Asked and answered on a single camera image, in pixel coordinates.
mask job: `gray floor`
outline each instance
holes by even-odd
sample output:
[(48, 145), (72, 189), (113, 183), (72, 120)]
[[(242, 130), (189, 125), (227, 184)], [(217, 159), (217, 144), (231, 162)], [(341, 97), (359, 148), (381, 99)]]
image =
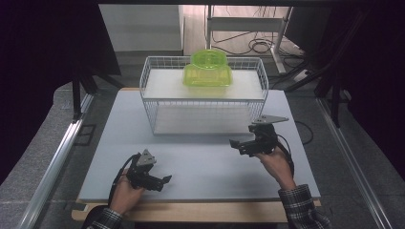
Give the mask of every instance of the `gray floor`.
[[(122, 76), (115, 76), (115, 78), (127, 87), (136, 87), (144, 57), (149, 54), (151, 53), (118, 53), (117, 59)], [(278, 76), (272, 60), (264, 58), (264, 61), (267, 75)], [(117, 89), (112, 85), (97, 77), (95, 80), (99, 91), (95, 94), (90, 112), (87, 113), (84, 122), (87, 129), (95, 128), (94, 136), (88, 142), (89, 144), (84, 146), (76, 144), (70, 151), (35, 228), (79, 228), (81, 226), (81, 222), (72, 220), (71, 212), (117, 94)], [(290, 79), (278, 84), (277, 88), (283, 89), (291, 83), (293, 81)], [(312, 92), (315, 85), (316, 81), (287, 94), (287, 97), (294, 119), (307, 124), (313, 131), (313, 140), (305, 145), (305, 149), (322, 196), (320, 210), (331, 219), (334, 228), (378, 228), (316, 102)], [(0, 186), (0, 228), (14, 228), (20, 221), (72, 121), (71, 85), (59, 88), (54, 94), (53, 101), (53, 107), (47, 119), (9, 177)], [(405, 182), (373, 140), (353, 119), (346, 104), (341, 104), (339, 117), (340, 130), (394, 225), (393, 228), (405, 228), (403, 218), (405, 216), (403, 207), (405, 206)], [(309, 140), (309, 130), (300, 123), (296, 125), (302, 141)], [(76, 139), (76, 143), (86, 143), (88, 140), (87, 136), (83, 135)], [(132, 224), (127, 223), (126, 226), (130, 228)], [(179, 225), (173, 224), (143, 226), (180, 228)], [(212, 227), (213, 225), (200, 225), (200, 228)], [(232, 228), (231, 225), (217, 225), (217, 227)], [(183, 225), (182, 228), (197, 227)], [(238, 224), (233, 225), (233, 228), (259, 228), (259, 225)], [(287, 226), (281, 224), (279, 228), (287, 228)]]

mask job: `white table surface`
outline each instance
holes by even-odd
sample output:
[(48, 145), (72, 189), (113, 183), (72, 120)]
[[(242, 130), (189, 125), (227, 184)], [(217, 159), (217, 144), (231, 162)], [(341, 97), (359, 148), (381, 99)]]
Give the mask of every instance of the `white table surface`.
[[(319, 190), (298, 135), (284, 92), (268, 91), (264, 115), (286, 116), (275, 123), (276, 133), (289, 143), (295, 181), (307, 183), (314, 198)], [(234, 135), (153, 135), (139, 91), (120, 91), (98, 143), (79, 199), (108, 199), (111, 184), (123, 163), (148, 149), (157, 163), (150, 175), (172, 175), (161, 192), (146, 191), (145, 201), (254, 201), (278, 198), (279, 186), (256, 157), (240, 156), (229, 146)], [(242, 141), (251, 140), (244, 136)]]

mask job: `white wire basket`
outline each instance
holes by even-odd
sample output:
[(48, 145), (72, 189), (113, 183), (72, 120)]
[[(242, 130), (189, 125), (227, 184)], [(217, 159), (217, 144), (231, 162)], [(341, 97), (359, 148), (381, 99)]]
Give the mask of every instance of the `white wire basket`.
[(249, 134), (265, 105), (268, 81), (259, 57), (228, 57), (228, 87), (187, 87), (189, 56), (149, 56), (139, 82), (154, 135)]

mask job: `person's left hand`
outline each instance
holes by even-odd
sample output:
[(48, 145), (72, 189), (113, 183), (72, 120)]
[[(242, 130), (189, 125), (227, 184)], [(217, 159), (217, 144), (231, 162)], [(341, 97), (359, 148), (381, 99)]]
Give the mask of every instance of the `person's left hand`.
[(110, 209), (124, 215), (137, 205), (144, 191), (145, 189), (140, 187), (134, 189), (126, 176), (126, 171), (124, 171), (114, 191)]

